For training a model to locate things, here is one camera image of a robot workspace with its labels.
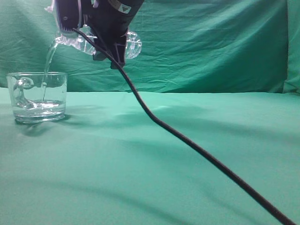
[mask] table surface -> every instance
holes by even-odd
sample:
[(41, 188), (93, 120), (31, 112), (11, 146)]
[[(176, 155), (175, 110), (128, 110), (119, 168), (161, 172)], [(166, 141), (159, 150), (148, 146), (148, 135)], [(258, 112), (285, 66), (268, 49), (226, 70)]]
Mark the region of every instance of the table surface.
[[(300, 223), (299, 96), (141, 95)], [(131, 93), (68, 93), (66, 118), (36, 125), (15, 123), (0, 96), (1, 225), (280, 224)]]

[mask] black cable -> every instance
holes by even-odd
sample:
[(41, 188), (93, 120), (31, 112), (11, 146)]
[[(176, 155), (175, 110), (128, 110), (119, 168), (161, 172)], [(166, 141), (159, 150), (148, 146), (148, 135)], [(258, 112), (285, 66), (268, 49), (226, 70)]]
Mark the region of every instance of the black cable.
[(251, 186), (249, 186), (244, 180), (242, 180), (238, 175), (236, 175), (233, 171), (231, 171), (228, 167), (226, 167), (224, 164), (222, 164), (220, 161), (218, 161), (216, 158), (214, 158), (210, 153), (208, 153), (206, 150), (198, 146), (196, 143), (191, 141), (189, 138), (185, 137), (183, 134), (166, 124), (165, 122), (161, 121), (159, 118), (157, 118), (150, 109), (146, 106), (146, 104), (143, 102), (142, 98), (140, 97), (138, 91), (132, 84), (130, 78), (127, 76), (126, 72), (123, 70), (123, 68), (117, 63), (117, 61), (106, 51), (104, 51), (102, 48), (97, 46), (91, 39), (89, 39), (83, 32), (81, 32), (78, 29), (73, 28), (73, 31), (80, 34), (87, 42), (89, 42), (97, 51), (101, 52), (103, 55), (105, 55), (120, 71), (128, 85), (130, 86), (130, 89), (132, 90), (133, 94), (135, 95), (137, 101), (143, 108), (143, 110), (146, 112), (146, 114), (159, 126), (182, 140), (184, 143), (186, 143), (188, 146), (190, 146), (192, 149), (194, 149), (196, 152), (198, 152), (200, 155), (202, 155), (204, 158), (206, 158), (208, 161), (210, 161), (216, 168), (218, 168), (220, 171), (222, 171), (227, 177), (229, 177), (231, 180), (233, 180), (237, 185), (239, 185), (244, 191), (246, 191), (257, 203), (259, 203), (262, 207), (264, 207), (273, 217), (275, 217), (279, 222), (281, 222), (284, 225), (296, 225), (293, 221), (291, 221), (287, 216), (285, 216), (281, 211), (279, 211), (275, 206), (273, 206), (268, 200), (266, 200), (263, 196), (261, 196), (258, 192), (256, 192)]

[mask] green fabric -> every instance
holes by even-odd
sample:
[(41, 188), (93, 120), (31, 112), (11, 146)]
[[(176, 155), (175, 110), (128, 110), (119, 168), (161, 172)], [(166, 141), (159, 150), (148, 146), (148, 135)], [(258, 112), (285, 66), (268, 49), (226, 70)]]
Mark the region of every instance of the green fabric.
[[(50, 0), (0, 1), (0, 86), (8, 72), (42, 71), (56, 32)], [(139, 90), (282, 92), (287, 78), (285, 0), (146, 0), (132, 30), (142, 53), (125, 67)], [(52, 71), (69, 91), (128, 91), (109, 62), (60, 46)]]
[[(300, 224), (299, 96), (141, 95)], [(66, 120), (33, 126), (0, 96), (0, 224), (280, 224), (132, 94), (68, 93)]]
[(300, 1), (288, 0), (289, 59), (284, 92), (300, 93)]

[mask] plastic water bottle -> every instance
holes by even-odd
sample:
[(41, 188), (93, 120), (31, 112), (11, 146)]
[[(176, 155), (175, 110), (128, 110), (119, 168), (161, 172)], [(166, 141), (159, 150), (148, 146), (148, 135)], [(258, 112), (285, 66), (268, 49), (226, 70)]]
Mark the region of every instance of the plastic water bottle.
[[(83, 33), (85, 33), (90, 39), (94, 40), (97, 37), (93, 36), (90, 32), (88, 26), (84, 26), (80, 29)], [(95, 48), (88, 43), (82, 36), (78, 36), (77, 38), (70, 38), (66, 37), (62, 34), (59, 34), (55, 41), (58, 44), (73, 46), (77, 50), (86, 53), (88, 55), (93, 55), (96, 51)], [(126, 51), (125, 51), (125, 59), (134, 59), (136, 58), (142, 51), (142, 41), (137, 33), (133, 31), (127, 32), (127, 44), (126, 44)]]

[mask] glass cup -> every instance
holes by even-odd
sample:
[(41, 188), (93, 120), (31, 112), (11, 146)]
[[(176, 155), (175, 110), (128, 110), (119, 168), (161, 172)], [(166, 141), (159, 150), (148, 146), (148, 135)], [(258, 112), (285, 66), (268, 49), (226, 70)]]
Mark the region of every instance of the glass cup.
[(38, 123), (64, 118), (67, 74), (10, 73), (7, 75), (7, 84), (18, 122)]

